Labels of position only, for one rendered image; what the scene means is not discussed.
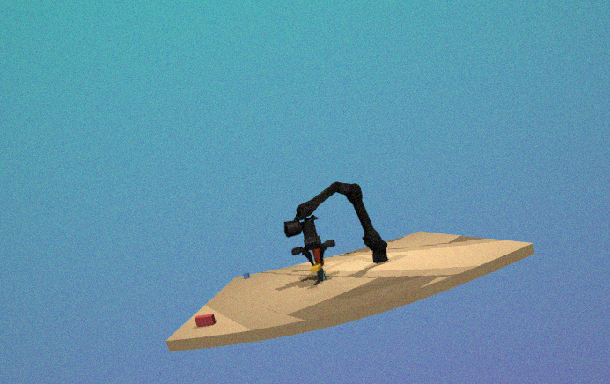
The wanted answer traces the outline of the red rectangular block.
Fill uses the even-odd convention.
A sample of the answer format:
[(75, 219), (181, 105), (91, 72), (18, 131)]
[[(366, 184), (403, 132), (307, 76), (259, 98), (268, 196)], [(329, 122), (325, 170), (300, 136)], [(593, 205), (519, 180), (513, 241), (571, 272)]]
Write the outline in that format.
[(214, 314), (199, 315), (195, 317), (196, 327), (203, 327), (216, 324)]

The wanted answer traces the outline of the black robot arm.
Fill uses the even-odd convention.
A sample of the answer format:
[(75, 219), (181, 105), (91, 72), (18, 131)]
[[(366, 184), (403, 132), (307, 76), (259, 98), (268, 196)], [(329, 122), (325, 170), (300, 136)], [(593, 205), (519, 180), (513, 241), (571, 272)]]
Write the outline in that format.
[[(373, 261), (379, 263), (389, 260), (386, 252), (387, 243), (382, 240), (379, 233), (373, 229), (371, 220), (364, 207), (362, 190), (356, 183), (334, 182), (313, 199), (300, 204), (297, 207), (297, 214), (294, 220), (284, 222), (284, 233), (286, 237), (300, 235), (302, 230), (303, 233), (315, 232), (314, 220), (318, 218), (312, 214), (321, 203), (326, 201), (335, 192), (345, 195), (348, 198), (348, 201), (353, 205), (364, 230), (364, 237), (362, 237), (364, 244), (373, 252)], [(311, 217), (306, 218), (308, 216)], [(304, 220), (304, 222), (299, 222), (300, 220)], [(304, 236), (304, 243), (306, 250), (309, 251), (318, 248), (318, 245), (321, 244), (321, 239), (319, 235), (315, 236), (315, 234), (312, 234), (312, 237), (308, 238), (306, 235)]]

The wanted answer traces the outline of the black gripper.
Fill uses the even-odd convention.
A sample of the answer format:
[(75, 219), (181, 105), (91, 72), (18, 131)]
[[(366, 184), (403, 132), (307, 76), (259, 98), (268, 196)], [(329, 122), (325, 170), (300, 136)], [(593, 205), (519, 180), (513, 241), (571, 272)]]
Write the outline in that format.
[[(316, 231), (311, 232), (311, 233), (304, 233), (304, 236), (307, 235), (307, 238), (308, 238), (308, 237), (312, 237), (312, 234), (315, 234), (315, 236), (318, 236)], [(334, 240), (326, 240), (325, 243), (318, 245), (318, 248), (320, 249), (320, 260), (321, 260), (320, 264), (321, 265), (323, 262), (323, 255), (325, 254), (325, 251), (327, 250), (327, 248), (334, 247), (334, 246), (335, 246)], [(316, 249), (318, 249), (318, 248), (316, 248)], [(309, 251), (307, 251), (305, 247), (303, 247), (303, 248), (295, 247), (291, 250), (291, 253), (292, 253), (292, 255), (299, 255), (300, 253), (302, 253), (302, 255), (305, 255), (308, 258), (308, 260), (310, 261), (312, 266), (314, 266), (312, 255), (311, 255), (311, 252), (309, 252)]]

